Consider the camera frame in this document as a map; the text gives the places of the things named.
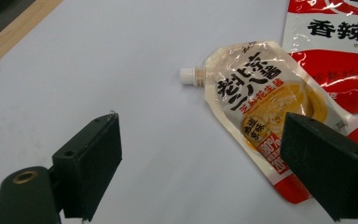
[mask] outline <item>red packaging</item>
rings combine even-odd
[[[282,47],[339,105],[358,113],[358,0],[290,0]]]

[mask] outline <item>black plastic part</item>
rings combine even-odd
[[[60,223],[46,168],[23,169],[2,182],[0,224],[5,223]]]
[[[332,219],[358,218],[358,144],[315,119],[287,113],[281,155]]]
[[[118,114],[90,122],[53,155],[66,217],[92,220],[98,204],[121,162]]]

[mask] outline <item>wooden board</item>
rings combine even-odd
[[[41,22],[62,0],[35,0],[0,33],[0,59]]]

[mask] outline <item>sauce pouch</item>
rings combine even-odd
[[[182,69],[181,81],[204,86],[215,116],[290,203],[310,194],[280,155],[286,112],[317,119],[358,143],[358,119],[274,42],[217,49],[205,68]]]
[[[290,0],[282,47],[339,105],[358,113],[358,0]]]

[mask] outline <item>white table surface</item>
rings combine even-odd
[[[51,166],[56,150],[113,109],[123,161],[91,223],[334,223],[315,200],[281,198],[203,89],[178,77],[221,46],[281,44],[287,3],[63,1],[0,60],[0,183]]]

